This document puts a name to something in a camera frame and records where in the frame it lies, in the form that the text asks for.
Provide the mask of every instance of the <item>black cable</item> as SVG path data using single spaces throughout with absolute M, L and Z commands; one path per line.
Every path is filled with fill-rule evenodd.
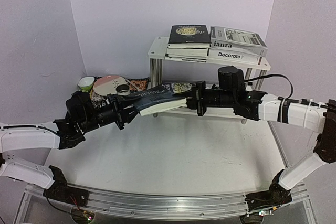
M 0 216 L 0 220 L 2 221 L 3 224 L 6 224 L 6 222 L 3 220 L 1 216 Z
M 75 140 L 78 140 L 80 139 L 81 137 L 84 137 L 84 135 L 86 134 L 87 130 L 88 130 L 88 116 L 86 114 L 86 109 L 85 109 L 85 106 L 84 106 L 84 103 L 83 103 L 83 100 L 80 96 L 78 96 L 78 98 L 80 99 L 80 102 L 82 104 L 82 107 L 83 107 L 83 110 L 84 110 L 84 114 L 85 114 L 85 130 L 84 132 L 82 133 L 81 136 L 79 136 L 78 138 L 66 138 L 66 137 L 62 137 L 61 135 L 59 135 L 57 132 L 49 129 L 49 128 L 46 128 L 46 127 L 43 127 L 43 126 L 39 126 L 39 125 L 9 125 L 9 126 L 4 126 L 3 128 L 4 129 L 13 129 L 13 128 L 35 128 L 35 129 L 42 129 L 42 130 L 45 130 L 45 131 L 49 131 L 51 132 L 52 134 L 58 136 L 58 137 L 62 137 L 66 140 L 69 140 L 69 141 L 75 141 Z
M 49 128 L 46 128 L 46 127 L 43 127 L 43 126 L 39 126 L 39 125 L 9 125 L 9 126 L 3 126 L 4 129 L 15 129 L 15 128 L 34 128 L 34 129 L 41 129 L 41 130 L 45 130 L 45 131 L 49 131 L 51 132 L 52 134 L 55 134 L 56 136 L 58 137 L 62 137 L 61 135 L 59 135 L 57 132 L 49 129 Z M 69 141 L 75 141 L 77 139 L 79 139 L 80 137 L 78 138 L 66 138 L 66 137 L 62 137 L 66 140 L 69 140 Z
M 72 216 L 76 216 L 76 217 L 83 218 L 83 219 L 86 219 L 86 220 L 87 220 L 87 218 L 84 217 L 84 216 L 81 216 L 81 215 L 75 215 L 75 214 L 72 214 L 71 212 L 68 212 L 68 211 L 59 209 L 58 207 L 55 207 L 55 206 L 54 206 L 53 204 L 51 204 L 51 202 L 49 201 L 49 198 L 48 198 L 47 194 L 46 194 L 46 199 L 47 199 L 47 202 L 49 203 L 49 205 L 51 205 L 51 207 L 55 208 L 56 210 L 61 211 L 61 212 L 64 212 L 64 213 L 66 213 L 66 214 L 70 214 L 70 215 L 72 215 Z
M 285 78 L 287 81 L 289 81 L 289 84 L 290 84 L 290 94 L 289 94 L 289 97 L 287 97 L 286 99 L 289 99 L 293 95 L 293 93 L 294 93 L 293 84 L 290 82 L 290 80 L 288 79 L 288 77 L 284 76 L 283 74 L 267 74 L 265 76 L 259 76 L 259 77 L 256 77 L 256 78 L 245 80 L 244 82 L 256 81 L 256 80 L 260 80 L 260 79 L 267 79 L 267 78 L 270 78 L 270 77 L 282 77 L 282 78 Z

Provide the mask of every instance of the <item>white cable tie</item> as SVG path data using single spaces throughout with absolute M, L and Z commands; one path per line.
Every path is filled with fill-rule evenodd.
M 309 104 L 308 104 L 307 109 L 306 109 L 306 112 L 305 112 L 305 117 L 304 117 L 304 119 L 303 119 L 303 128 L 304 128 L 304 129 L 306 128 L 306 122 L 307 122 L 308 110 L 309 110 L 309 108 L 310 108 L 312 102 L 313 102 L 313 99 L 310 99 L 310 100 L 309 100 Z

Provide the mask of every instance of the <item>plate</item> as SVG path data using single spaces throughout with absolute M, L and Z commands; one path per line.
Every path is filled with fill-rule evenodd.
M 127 84 L 125 78 L 121 76 L 104 76 L 98 79 L 93 85 L 93 90 L 98 95 L 107 96 L 116 94 L 116 88 L 119 85 Z

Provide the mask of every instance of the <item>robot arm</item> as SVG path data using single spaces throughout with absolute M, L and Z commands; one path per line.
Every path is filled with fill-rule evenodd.
M 336 162 L 336 101 L 315 103 L 306 99 L 293 100 L 262 91 L 246 91 L 243 72 L 235 67 L 218 70 L 219 87 L 205 88 L 198 82 L 191 91 L 178 96 L 187 98 L 187 106 L 199 116 L 206 108 L 233 108 L 236 115 L 259 121 L 276 121 L 308 128 L 319 133 L 313 153 L 280 171 L 269 190 L 248 194 L 249 211 L 278 207 L 292 201 L 290 190 L 301 180 L 326 163 Z
M 10 151 L 30 148 L 67 149 L 85 141 L 85 133 L 116 122 L 119 129 L 130 123 L 137 115 L 129 107 L 139 98 L 123 98 L 109 95 L 109 104 L 95 109 L 88 93 L 76 92 L 66 102 L 65 119 L 45 124 L 0 124 L 0 176 L 7 176 L 38 185 L 45 189 L 50 199 L 85 206 L 88 191 L 70 187 L 59 168 L 36 165 L 16 157 Z

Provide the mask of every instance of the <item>white wall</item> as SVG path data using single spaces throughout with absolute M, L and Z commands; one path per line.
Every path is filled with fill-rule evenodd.
M 336 99 L 336 0 L 275 0 L 266 44 L 273 73 L 292 81 L 295 98 Z M 289 92 L 281 79 L 266 80 L 264 90 Z M 299 127 L 276 124 L 291 163 L 302 158 L 316 136 Z M 306 179 L 319 224 L 336 220 L 336 164 L 325 165 Z
M 273 0 L 71 0 L 88 74 L 149 76 L 147 52 L 172 25 L 257 31 L 265 38 Z M 218 66 L 164 63 L 164 78 L 217 80 Z
M 85 75 L 70 0 L 0 0 L 0 122 L 63 118 Z M 20 152 L 43 162 L 48 149 Z M 0 215 L 12 223 L 25 183 L 0 178 Z

